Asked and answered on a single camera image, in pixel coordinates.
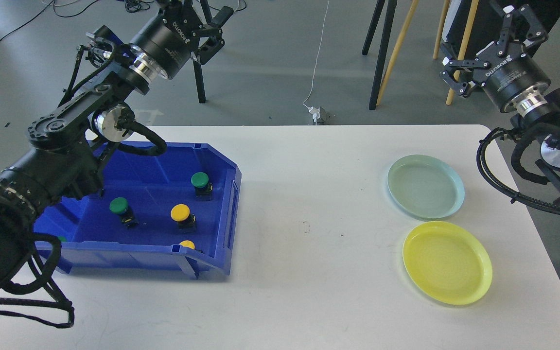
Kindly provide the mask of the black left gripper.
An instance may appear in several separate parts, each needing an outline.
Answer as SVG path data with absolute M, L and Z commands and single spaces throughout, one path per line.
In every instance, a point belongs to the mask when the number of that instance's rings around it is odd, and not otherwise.
M 160 75 L 172 79 L 187 64 L 205 65 L 225 45 L 222 27 L 235 13 L 224 6 L 214 16 L 209 6 L 202 6 L 205 23 L 193 7 L 165 7 L 151 18 L 133 37 L 130 44 L 138 52 L 146 53 L 160 66 Z M 200 38 L 207 40 L 200 44 Z

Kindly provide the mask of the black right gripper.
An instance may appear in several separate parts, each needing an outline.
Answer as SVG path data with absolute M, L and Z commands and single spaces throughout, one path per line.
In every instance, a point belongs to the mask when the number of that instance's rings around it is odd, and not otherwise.
M 498 7 L 498 14 L 502 18 L 498 37 L 502 51 L 509 43 L 518 43 L 525 53 L 534 54 L 547 41 L 548 31 L 529 5 Z M 509 54 L 491 67 L 491 47 L 491 43 L 487 44 L 473 59 L 444 58 L 440 75 L 451 92 L 467 98 L 476 89 L 483 88 L 500 113 L 517 111 L 527 115 L 547 104 L 543 93 L 551 80 L 535 61 L 526 54 L 518 57 Z

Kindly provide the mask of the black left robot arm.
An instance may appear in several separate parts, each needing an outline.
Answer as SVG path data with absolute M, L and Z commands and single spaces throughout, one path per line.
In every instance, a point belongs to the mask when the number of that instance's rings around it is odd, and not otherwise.
M 62 243 L 34 232 L 45 209 L 62 198 L 80 200 L 103 189 L 103 169 L 119 150 L 158 157 L 167 143 L 136 121 L 125 100 L 147 94 L 156 77 L 174 78 L 194 63 L 198 99 L 205 102 L 201 66 L 225 45 L 228 6 L 204 18 L 191 0 L 158 0 L 158 13 L 124 43 L 102 26 L 80 46 L 58 107 L 26 131 L 31 149 L 0 173 L 0 315 L 24 317 L 59 329 L 75 321 L 72 302 L 53 280 Z

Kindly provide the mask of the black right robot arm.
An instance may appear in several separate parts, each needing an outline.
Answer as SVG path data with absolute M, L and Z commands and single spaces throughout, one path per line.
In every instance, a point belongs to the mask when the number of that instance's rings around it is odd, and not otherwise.
M 495 128 L 480 141 L 476 164 L 482 177 L 512 202 L 560 215 L 560 197 L 544 202 L 524 195 L 497 179 L 487 164 L 487 146 L 496 138 L 508 138 L 515 142 L 513 170 L 560 193 L 560 88 L 547 91 L 551 81 L 527 52 L 545 42 L 547 33 L 529 5 L 490 4 L 502 19 L 498 38 L 473 59 L 445 58 L 441 75 L 459 96 L 467 98 L 481 88 L 501 113 L 514 113 L 512 129 Z

